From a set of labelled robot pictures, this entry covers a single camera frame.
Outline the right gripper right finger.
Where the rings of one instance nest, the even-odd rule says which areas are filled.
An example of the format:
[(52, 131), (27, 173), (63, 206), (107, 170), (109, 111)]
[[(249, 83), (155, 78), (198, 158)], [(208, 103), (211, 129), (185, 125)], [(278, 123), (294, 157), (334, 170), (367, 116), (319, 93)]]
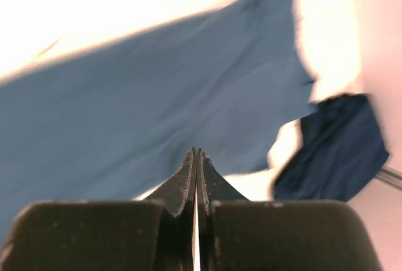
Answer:
[(202, 270), (381, 270), (358, 214), (339, 201), (252, 202), (197, 153)]

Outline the teal blue t-shirt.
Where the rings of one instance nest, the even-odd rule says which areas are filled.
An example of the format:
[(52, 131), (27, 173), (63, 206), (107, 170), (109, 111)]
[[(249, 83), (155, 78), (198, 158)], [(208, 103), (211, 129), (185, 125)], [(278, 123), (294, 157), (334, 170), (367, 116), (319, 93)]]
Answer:
[(27, 204), (132, 199), (185, 152), (221, 174), (265, 168), (308, 114), (293, 0), (237, 0), (130, 35), (1, 86), (1, 238)]

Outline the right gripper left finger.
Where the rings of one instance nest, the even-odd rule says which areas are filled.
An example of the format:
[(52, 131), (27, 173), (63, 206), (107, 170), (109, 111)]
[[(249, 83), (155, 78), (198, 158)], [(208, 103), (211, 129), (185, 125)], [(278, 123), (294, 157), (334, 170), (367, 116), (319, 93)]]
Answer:
[(197, 154), (140, 201), (42, 201), (22, 209), (1, 269), (192, 270)]

